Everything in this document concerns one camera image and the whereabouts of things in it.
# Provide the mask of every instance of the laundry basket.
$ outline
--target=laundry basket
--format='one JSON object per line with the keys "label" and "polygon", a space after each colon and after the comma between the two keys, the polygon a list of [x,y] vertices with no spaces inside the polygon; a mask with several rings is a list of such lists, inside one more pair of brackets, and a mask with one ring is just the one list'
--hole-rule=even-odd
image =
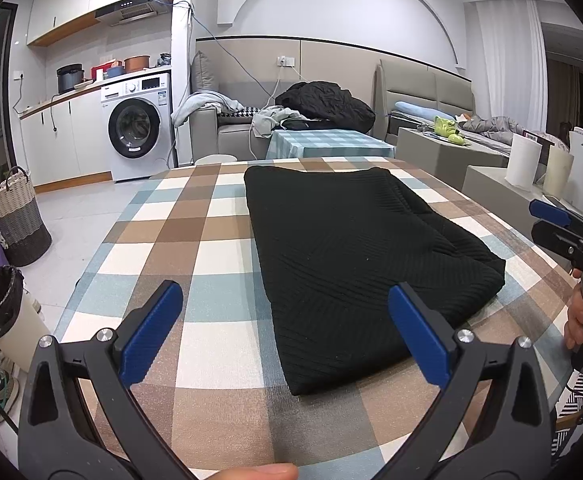
{"label": "laundry basket", "polygon": [[52,244],[29,173],[19,166],[0,184],[0,243],[9,263],[16,267],[35,262]]}

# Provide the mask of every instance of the metal screw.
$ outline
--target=metal screw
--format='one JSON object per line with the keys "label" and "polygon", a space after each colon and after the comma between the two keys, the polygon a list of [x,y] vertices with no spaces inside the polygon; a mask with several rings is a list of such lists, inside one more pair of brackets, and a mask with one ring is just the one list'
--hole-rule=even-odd
{"label": "metal screw", "polygon": [[518,338],[518,346],[521,348],[531,348],[532,342],[526,335],[521,335]]}
{"label": "metal screw", "polygon": [[109,341],[114,337],[114,331],[111,328],[104,328],[96,332],[96,339],[99,341]]}
{"label": "metal screw", "polygon": [[38,346],[40,346],[40,348],[47,348],[48,346],[51,346],[53,342],[54,338],[52,336],[44,335],[38,340]]}
{"label": "metal screw", "polygon": [[471,330],[467,330],[466,328],[460,330],[457,335],[458,339],[463,343],[471,343],[476,337]]}

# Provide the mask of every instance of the wall outlet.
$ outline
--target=wall outlet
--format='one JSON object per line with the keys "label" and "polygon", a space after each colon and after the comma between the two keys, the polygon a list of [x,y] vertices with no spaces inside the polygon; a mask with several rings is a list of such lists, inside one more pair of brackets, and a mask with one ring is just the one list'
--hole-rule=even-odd
{"label": "wall outlet", "polygon": [[289,56],[278,56],[277,66],[296,66],[296,58]]}

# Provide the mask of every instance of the human hand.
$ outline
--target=human hand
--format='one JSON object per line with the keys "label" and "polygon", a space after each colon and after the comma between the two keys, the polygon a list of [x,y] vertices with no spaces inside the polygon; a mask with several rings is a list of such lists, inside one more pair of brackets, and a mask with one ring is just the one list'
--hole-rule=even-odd
{"label": "human hand", "polygon": [[[575,269],[574,277],[580,279],[582,271]],[[569,307],[567,309],[567,322],[565,323],[565,344],[572,350],[583,344],[583,292],[581,284],[574,287]]]}
{"label": "human hand", "polygon": [[270,464],[258,467],[235,467],[220,471],[208,480],[297,480],[294,464]]}

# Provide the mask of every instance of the houndstooth pillow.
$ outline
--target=houndstooth pillow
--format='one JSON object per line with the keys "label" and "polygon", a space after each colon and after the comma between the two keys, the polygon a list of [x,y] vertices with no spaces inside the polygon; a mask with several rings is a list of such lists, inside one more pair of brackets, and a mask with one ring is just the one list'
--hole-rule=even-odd
{"label": "houndstooth pillow", "polygon": [[258,108],[248,106],[241,112],[234,112],[232,114],[220,113],[218,115],[219,117],[253,117],[255,113],[258,113]]}
{"label": "houndstooth pillow", "polygon": [[241,112],[232,114],[218,114],[217,121],[219,126],[228,126],[230,124],[251,124],[254,114],[258,113],[258,108],[248,107]]}

